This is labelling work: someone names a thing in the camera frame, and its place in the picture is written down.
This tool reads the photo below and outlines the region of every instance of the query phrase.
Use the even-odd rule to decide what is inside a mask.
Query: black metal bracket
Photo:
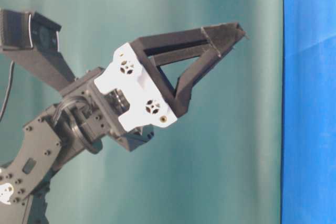
[[[192,88],[244,36],[239,23],[228,23],[141,37],[130,45],[165,101],[181,117],[188,111]],[[184,71],[174,88],[161,66],[195,57],[199,58]]]

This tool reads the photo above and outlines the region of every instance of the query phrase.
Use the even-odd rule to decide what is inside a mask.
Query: robotic arm
[[[48,223],[52,177],[108,135],[133,151],[188,111],[192,88],[245,36],[238,23],[141,37],[118,48],[106,69],[75,78],[59,52],[61,26],[39,13],[0,10],[0,50],[62,96],[24,125],[17,157],[0,167],[0,223]],[[198,59],[173,87],[161,66]]]

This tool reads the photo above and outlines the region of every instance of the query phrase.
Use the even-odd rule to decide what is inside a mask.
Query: green background
[[[279,223],[282,0],[0,0],[62,25],[61,51],[75,75],[106,67],[139,36],[239,21],[243,39],[193,90],[190,111],[132,153],[112,139],[54,178],[54,223]],[[0,56],[0,100],[9,60]],[[167,67],[178,76],[185,63]],[[56,91],[16,67],[0,124],[0,164],[15,157],[22,125]]]

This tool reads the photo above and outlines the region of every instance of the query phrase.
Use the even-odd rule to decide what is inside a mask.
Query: black cable
[[[7,89],[6,89],[5,100],[4,100],[4,103],[2,104],[2,107],[1,107],[1,110],[0,110],[0,122],[2,120],[2,117],[5,114],[7,103],[8,103],[8,98],[9,98],[9,94],[11,92],[10,90],[12,89],[14,65],[15,65],[15,63],[14,63],[14,61],[12,61],[10,63],[10,67],[9,67],[8,86],[7,86]]]

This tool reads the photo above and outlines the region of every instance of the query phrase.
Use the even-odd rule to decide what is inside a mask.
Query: hole
[[[29,158],[28,161],[26,162],[25,166],[23,167],[22,171],[25,174],[29,174],[33,170],[35,165],[36,165],[36,161],[33,160],[32,158]]]

